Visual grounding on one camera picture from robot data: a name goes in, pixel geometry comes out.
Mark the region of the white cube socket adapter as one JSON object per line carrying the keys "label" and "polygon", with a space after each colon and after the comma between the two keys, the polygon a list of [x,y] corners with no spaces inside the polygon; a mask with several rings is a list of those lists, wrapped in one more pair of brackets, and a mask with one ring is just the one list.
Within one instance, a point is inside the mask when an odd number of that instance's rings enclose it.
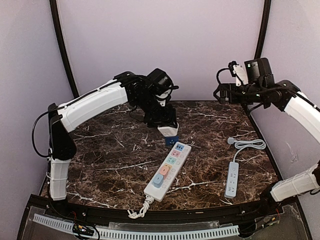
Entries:
{"label": "white cube socket adapter", "polygon": [[178,135],[179,124],[176,122],[170,125],[158,126],[157,129],[165,138],[175,137]]}

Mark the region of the dark blue cube socket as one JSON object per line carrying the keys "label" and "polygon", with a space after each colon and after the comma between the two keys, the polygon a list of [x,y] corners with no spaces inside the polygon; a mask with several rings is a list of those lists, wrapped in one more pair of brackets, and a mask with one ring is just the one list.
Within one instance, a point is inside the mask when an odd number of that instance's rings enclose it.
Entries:
{"label": "dark blue cube socket", "polygon": [[174,146],[179,141],[179,136],[168,136],[164,138],[164,141],[166,147]]}

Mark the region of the pink plug adapter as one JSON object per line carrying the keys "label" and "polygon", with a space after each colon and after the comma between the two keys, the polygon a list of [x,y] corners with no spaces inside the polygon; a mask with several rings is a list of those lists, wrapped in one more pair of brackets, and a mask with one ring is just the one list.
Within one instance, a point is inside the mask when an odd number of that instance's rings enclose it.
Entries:
{"label": "pink plug adapter", "polygon": [[160,169],[159,173],[160,173],[160,174],[163,176],[163,178],[165,179],[165,178],[167,177],[170,169],[171,169],[170,166],[164,165],[164,166]]}

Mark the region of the light blue plug adapter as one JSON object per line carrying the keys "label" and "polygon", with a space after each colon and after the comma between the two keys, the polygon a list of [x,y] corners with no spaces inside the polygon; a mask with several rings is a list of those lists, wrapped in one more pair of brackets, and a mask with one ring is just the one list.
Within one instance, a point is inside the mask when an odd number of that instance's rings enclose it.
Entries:
{"label": "light blue plug adapter", "polygon": [[164,176],[160,173],[158,173],[152,181],[152,184],[156,187],[156,188],[160,188],[164,182]]}

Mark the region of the white multicolour power strip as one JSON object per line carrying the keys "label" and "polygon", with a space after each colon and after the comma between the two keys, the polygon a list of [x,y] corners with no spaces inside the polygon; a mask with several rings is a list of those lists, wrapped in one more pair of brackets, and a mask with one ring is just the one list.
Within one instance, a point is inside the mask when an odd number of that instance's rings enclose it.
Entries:
{"label": "white multicolour power strip", "polygon": [[182,142],[176,142],[154,176],[143,190],[144,194],[161,202],[180,172],[192,147]]}

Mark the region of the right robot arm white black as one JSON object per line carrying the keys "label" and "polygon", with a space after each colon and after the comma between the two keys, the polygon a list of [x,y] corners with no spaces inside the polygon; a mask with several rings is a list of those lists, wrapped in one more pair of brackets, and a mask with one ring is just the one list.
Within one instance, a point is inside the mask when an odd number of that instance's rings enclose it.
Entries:
{"label": "right robot arm white black", "polygon": [[[282,80],[270,87],[258,86],[255,83],[237,86],[234,83],[221,83],[213,96],[224,104],[250,105],[257,103],[268,107],[275,106],[296,122],[314,141],[320,140],[320,109],[293,83]],[[261,198],[279,203],[285,199],[320,190],[320,163],[316,162],[308,169],[294,176],[280,180],[266,188]]]}

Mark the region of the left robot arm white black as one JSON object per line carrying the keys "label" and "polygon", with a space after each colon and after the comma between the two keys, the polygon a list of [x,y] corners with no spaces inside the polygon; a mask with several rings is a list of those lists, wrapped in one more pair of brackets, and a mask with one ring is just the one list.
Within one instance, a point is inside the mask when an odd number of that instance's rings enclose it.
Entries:
{"label": "left robot arm white black", "polygon": [[179,87],[163,70],[156,68],[147,76],[125,71],[106,84],[61,105],[51,104],[49,120],[49,195],[53,201],[67,197],[68,170],[77,147],[70,133],[93,117],[129,103],[144,112],[143,123],[157,128],[165,137],[178,134],[176,109],[169,103]]}

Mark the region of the right black frame post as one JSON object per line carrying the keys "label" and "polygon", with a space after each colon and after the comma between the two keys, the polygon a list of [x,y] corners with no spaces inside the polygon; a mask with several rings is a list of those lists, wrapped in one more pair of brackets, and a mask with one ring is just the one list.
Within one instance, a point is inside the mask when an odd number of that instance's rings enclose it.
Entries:
{"label": "right black frame post", "polygon": [[265,43],[265,38],[267,34],[269,16],[271,11],[271,0],[264,0],[263,11],[260,23],[260,29],[254,54],[254,59],[259,59],[262,56],[262,51]]}

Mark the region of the black frame post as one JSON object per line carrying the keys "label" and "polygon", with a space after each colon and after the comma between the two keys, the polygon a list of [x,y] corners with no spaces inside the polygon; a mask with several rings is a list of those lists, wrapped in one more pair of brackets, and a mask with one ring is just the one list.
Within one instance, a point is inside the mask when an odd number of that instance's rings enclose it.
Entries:
{"label": "black frame post", "polygon": [[50,5],[51,17],[52,17],[54,32],[55,32],[61,60],[63,63],[63,67],[65,70],[65,74],[67,77],[67,81],[68,81],[71,93],[73,95],[73,98],[75,99],[80,95],[79,95],[78,88],[76,86],[76,81],[73,76],[73,72],[72,72],[70,61],[69,61],[69,56],[67,53],[64,36],[63,36],[62,24],[61,24],[59,10],[58,10],[58,1],[49,0],[49,5]]}
{"label": "black frame post", "polygon": [[264,0],[263,11],[260,23],[260,29],[254,54],[254,59],[259,59],[262,56],[262,51],[265,43],[265,38],[267,34],[269,16],[271,11],[271,0]]}

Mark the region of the black front table rail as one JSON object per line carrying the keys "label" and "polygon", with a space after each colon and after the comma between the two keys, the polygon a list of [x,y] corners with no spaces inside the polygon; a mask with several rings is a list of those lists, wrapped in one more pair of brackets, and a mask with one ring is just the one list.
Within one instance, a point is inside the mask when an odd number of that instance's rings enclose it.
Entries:
{"label": "black front table rail", "polygon": [[111,209],[81,205],[62,200],[54,203],[48,198],[32,194],[26,209],[37,207],[46,214],[55,217],[66,217],[78,222],[86,222],[107,226],[115,223],[142,223],[142,224],[185,224],[219,221],[219,223],[243,224],[252,222],[256,218],[276,213],[278,204],[270,205],[266,200],[253,201],[230,206],[192,209],[192,210],[151,210],[144,217],[131,219],[124,209]]}

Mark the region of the left black frame post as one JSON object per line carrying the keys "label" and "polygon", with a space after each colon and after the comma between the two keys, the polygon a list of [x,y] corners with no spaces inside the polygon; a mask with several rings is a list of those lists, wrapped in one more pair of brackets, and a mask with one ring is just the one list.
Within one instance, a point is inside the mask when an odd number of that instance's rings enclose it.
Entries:
{"label": "left black frame post", "polygon": [[65,70],[65,74],[67,77],[67,81],[68,81],[71,93],[73,95],[73,98],[75,99],[80,95],[79,95],[78,88],[76,86],[76,81],[73,76],[73,72],[72,72],[70,61],[69,61],[69,56],[67,53],[64,36],[63,36],[62,24],[61,24],[59,10],[58,10],[58,1],[49,0],[49,5],[50,5],[51,17],[52,17],[54,32],[55,32],[61,60],[63,63],[63,67]]}

